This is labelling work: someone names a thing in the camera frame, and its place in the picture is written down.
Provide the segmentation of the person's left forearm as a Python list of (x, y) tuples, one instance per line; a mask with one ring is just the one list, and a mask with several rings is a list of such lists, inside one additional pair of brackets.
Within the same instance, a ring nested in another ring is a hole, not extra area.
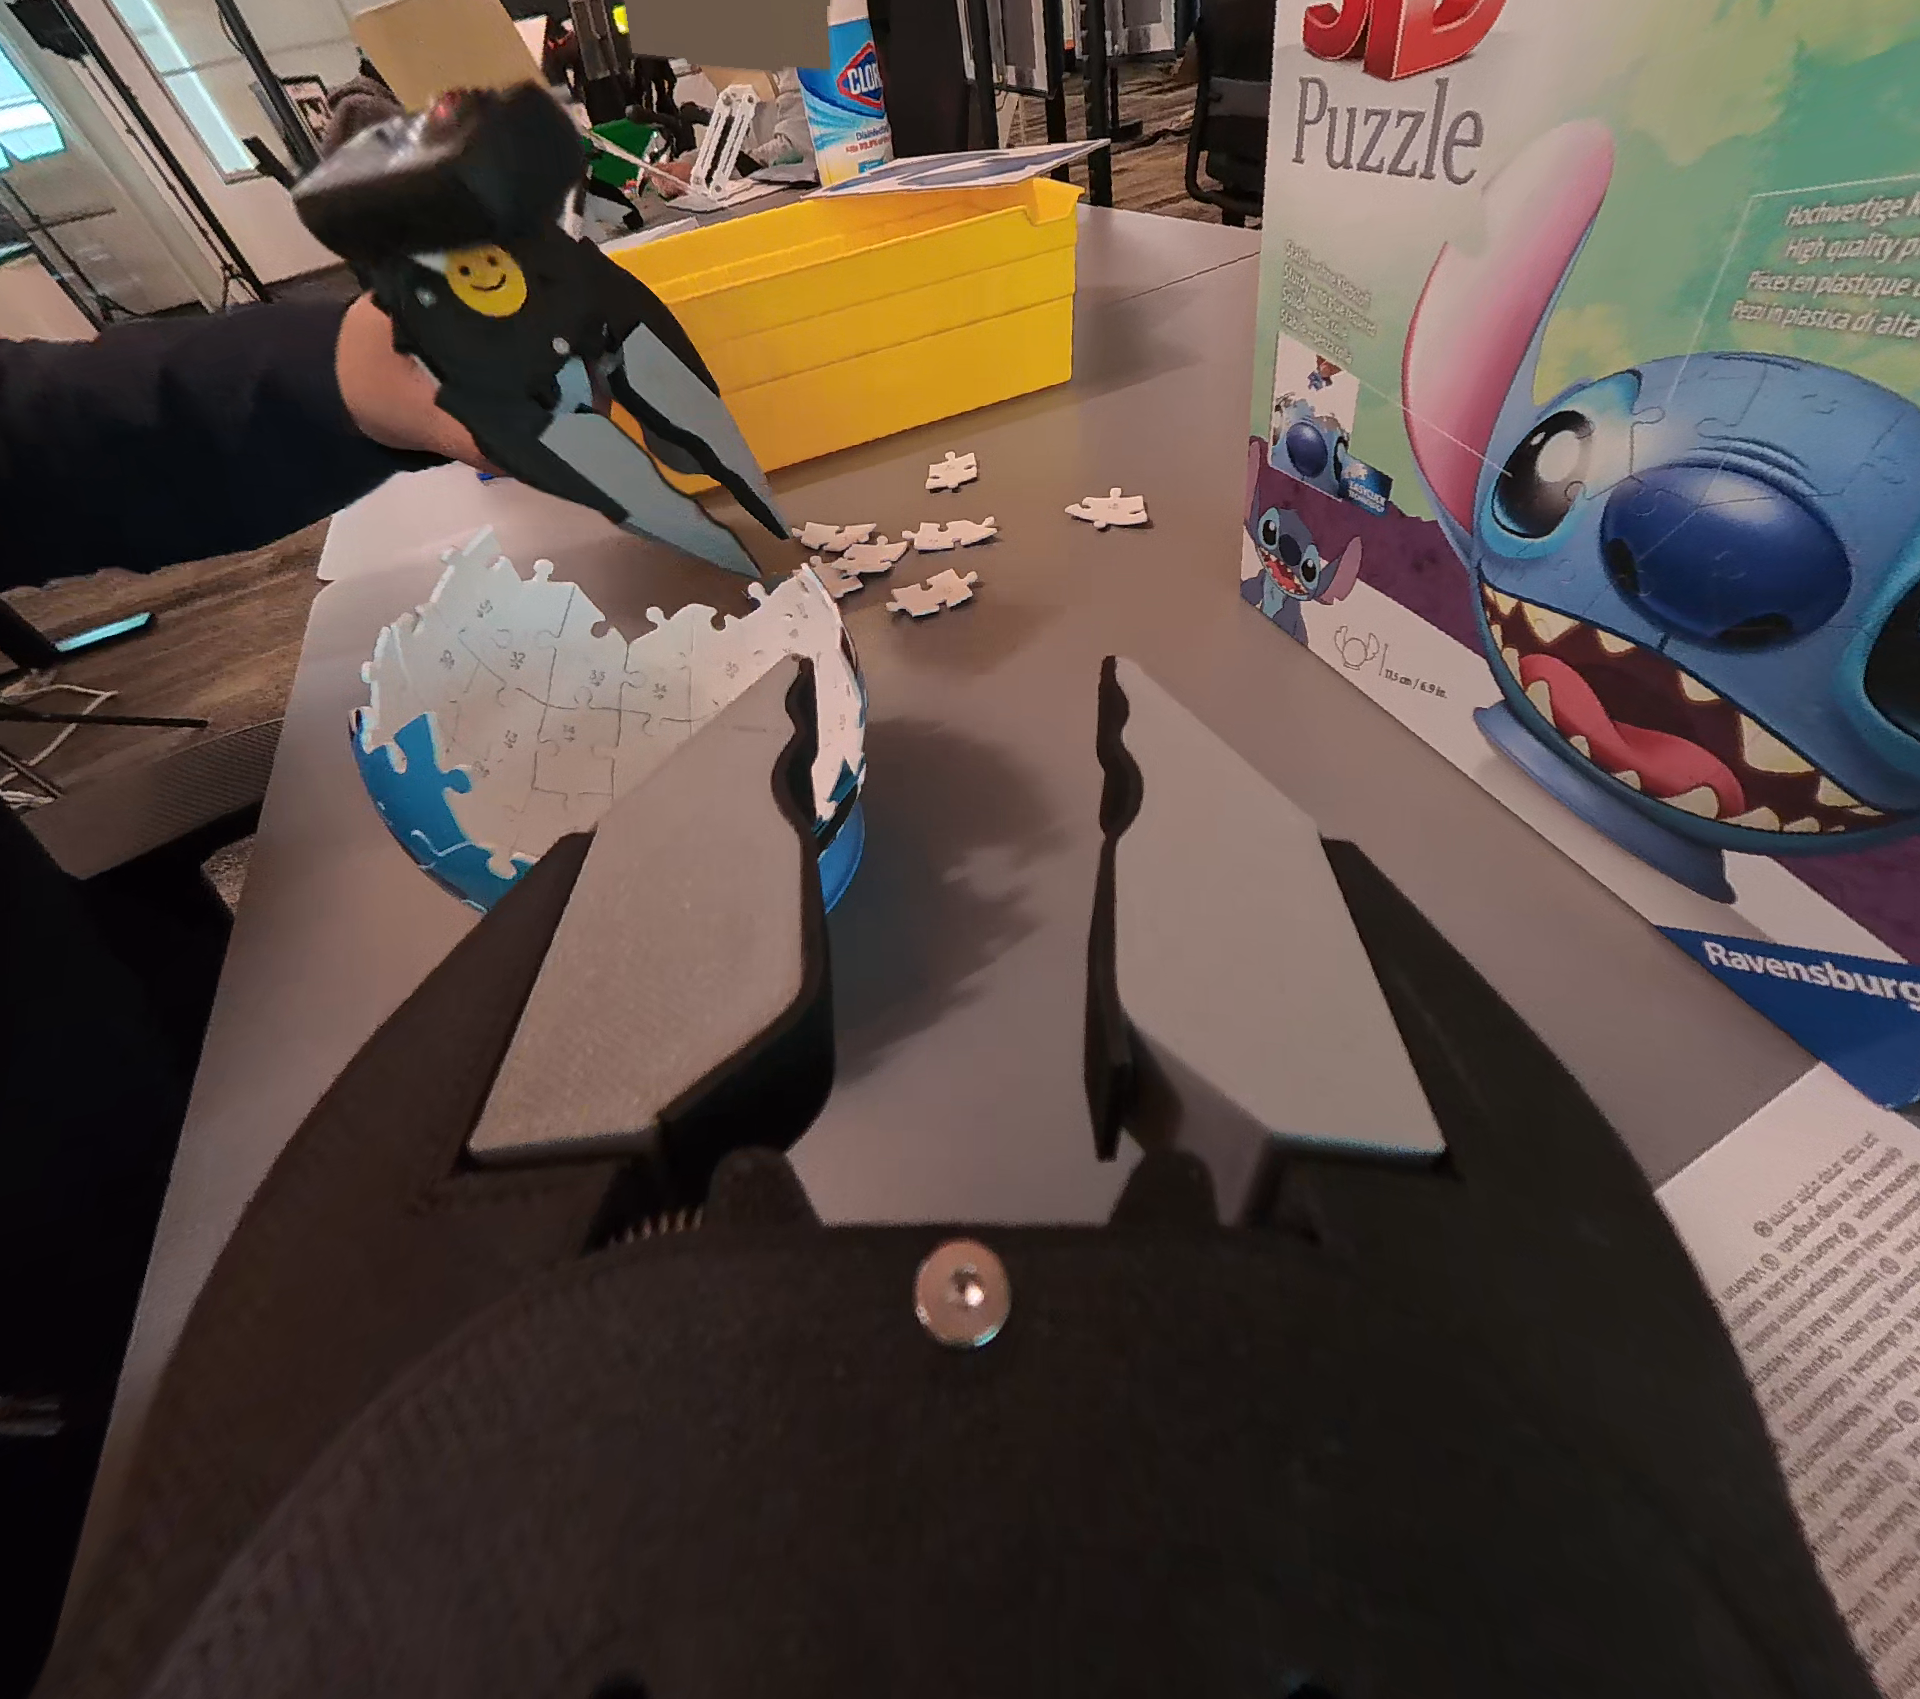
[(345, 318), (267, 304), (5, 342), (5, 590), (246, 554), (403, 470), (343, 400)]

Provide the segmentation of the white instruction sheet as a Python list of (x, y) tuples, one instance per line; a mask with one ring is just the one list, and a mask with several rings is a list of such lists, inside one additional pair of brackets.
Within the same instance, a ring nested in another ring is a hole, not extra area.
[(1815, 1562), (1884, 1696), (1919, 1694), (1919, 1136), (1804, 1074), (1660, 1192)]

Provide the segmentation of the yellow plastic bin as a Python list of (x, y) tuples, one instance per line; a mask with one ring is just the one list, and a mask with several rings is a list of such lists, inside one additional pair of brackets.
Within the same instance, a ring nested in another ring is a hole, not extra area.
[(683, 322), (759, 464), (1071, 382), (1081, 193), (808, 197), (604, 252)]

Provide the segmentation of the blue and white printed sheet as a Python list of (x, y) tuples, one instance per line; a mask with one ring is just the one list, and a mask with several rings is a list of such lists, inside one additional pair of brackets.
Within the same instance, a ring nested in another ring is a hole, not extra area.
[(1039, 177), (1055, 177), (1076, 163), (1089, 163), (1095, 155), (1111, 151), (1111, 145), (1109, 139), (1095, 139), (1087, 143), (897, 159), (870, 173), (823, 187), (821, 199), (851, 201), (861, 197), (984, 191), (1018, 185)]

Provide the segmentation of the white plastic stand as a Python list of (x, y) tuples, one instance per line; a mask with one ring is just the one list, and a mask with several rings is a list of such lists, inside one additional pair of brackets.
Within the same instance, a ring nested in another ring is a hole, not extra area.
[(718, 211), (726, 205), (740, 179), (738, 163), (755, 131), (757, 109), (759, 97), (749, 83), (735, 83), (718, 95), (684, 181), (683, 207)]

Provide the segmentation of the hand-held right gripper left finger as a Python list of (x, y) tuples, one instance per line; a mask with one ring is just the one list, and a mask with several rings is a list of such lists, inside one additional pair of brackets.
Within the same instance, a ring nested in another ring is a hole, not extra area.
[(815, 668), (784, 658), (594, 830), (468, 1140), (703, 1198), (823, 1112), (837, 1038), (812, 836)]

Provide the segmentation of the wipes canister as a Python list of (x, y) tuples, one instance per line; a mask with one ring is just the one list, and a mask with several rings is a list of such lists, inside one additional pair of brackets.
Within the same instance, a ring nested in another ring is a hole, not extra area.
[(851, 183), (895, 159), (877, 47), (868, 0), (829, 0), (829, 61), (821, 69), (796, 71), (823, 189)]

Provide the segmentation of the person's left hand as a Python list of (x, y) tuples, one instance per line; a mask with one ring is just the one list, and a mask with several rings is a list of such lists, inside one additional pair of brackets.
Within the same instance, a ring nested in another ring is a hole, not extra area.
[(434, 462), (492, 470), (468, 430), (441, 406), (438, 380), (398, 350), (392, 322), (359, 294), (334, 352), (343, 402), (356, 428), (381, 446)]

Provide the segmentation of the cartoon puzzle box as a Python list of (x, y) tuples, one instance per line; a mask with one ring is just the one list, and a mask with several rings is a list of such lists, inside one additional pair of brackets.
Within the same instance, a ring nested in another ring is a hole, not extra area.
[(1916, 0), (1275, 31), (1242, 596), (1916, 1114)]

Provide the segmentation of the person's dark clothing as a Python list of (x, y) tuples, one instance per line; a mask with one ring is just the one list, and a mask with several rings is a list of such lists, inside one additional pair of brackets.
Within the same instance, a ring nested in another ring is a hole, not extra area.
[(228, 936), (192, 856), (76, 880), (5, 814), (5, 1696), (60, 1616)]

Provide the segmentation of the tan chair back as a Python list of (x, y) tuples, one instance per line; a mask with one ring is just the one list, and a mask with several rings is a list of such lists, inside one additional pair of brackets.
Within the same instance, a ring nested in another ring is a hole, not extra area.
[(502, 0), (395, 0), (356, 15), (351, 31), (406, 113), (425, 113), (447, 93), (545, 81)]

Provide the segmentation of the white puzzle pieces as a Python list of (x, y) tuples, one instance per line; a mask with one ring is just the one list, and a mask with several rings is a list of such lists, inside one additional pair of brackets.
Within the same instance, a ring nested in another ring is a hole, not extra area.
[[(1064, 516), (1098, 532), (1136, 530), (1151, 524), (1146, 498), (1121, 486), (1071, 502)], [(955, 516), (923, 520), (898, 536), (886, 538), (874, 522), (829, 524), (808, 520), (790, 536), (804, 548), (806, 564), (829, 596), (842, 602), (862, 592), (868, 580), (892, 576), (903, 560), (972, 554), (996, 544), (1000, 526), (990, 514), (981, 518)], [(886, 596), (884, 610), (914, 622), (927, 620), (972, 604), (979, 584), (981, 580), (972, 570), (961, 572), (953, 564), (929, 568), (921, 578), (895, 586)]]

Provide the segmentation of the black office chair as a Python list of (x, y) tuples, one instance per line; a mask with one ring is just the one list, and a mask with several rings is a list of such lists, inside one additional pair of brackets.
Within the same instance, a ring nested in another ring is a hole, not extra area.
[(1245, 227), (1264, 203), (1278, 0), (1199, 0), (1186, 197)]

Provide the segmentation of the half-built blue puzzle ball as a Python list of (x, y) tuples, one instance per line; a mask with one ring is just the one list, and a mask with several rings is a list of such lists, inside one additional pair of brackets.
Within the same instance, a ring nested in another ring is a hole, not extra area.
[(815, 840), (837, 906), (865, 848), (868, 698), (839, 612), (852, 588), (808, 562), (770, 590), (752, 584), (743, 616), (653, 608), (625, 638), (546, 560), (522, 576), (480, 530), (444, 556), (429, 602), (381, 632), (351, 730), (359, 774), (412, 862), (488, 912), (782, 660), (806, 660)]

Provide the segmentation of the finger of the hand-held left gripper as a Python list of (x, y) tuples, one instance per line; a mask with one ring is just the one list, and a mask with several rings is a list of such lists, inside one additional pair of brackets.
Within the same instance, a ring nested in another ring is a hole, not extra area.
[(766, 474), (684, 326), (635, 272), (604, 250), (596, 254), (606, 372), (649, 448), (674, 472), (718, 482), (760, 526), (789, 540)]
[(606, 416), (559, 414), (542, 430), (539, 448), (545, 470), (567, 468), (625, 532), (737, 576), (760, 578), (760, 566), (732, 530), (674, 488), (647, 448)]

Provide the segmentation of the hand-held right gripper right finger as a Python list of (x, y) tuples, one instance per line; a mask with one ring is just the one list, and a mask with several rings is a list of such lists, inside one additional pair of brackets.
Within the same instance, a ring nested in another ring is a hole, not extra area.
[(1145, 668), (1096, 698), (1101, 854), (1082, 1078), (1093, 1144), (1180, 1152), (1231, 1224), (1286, 1158), (1425, 1170), (1446, 1142), (1309, 814)]

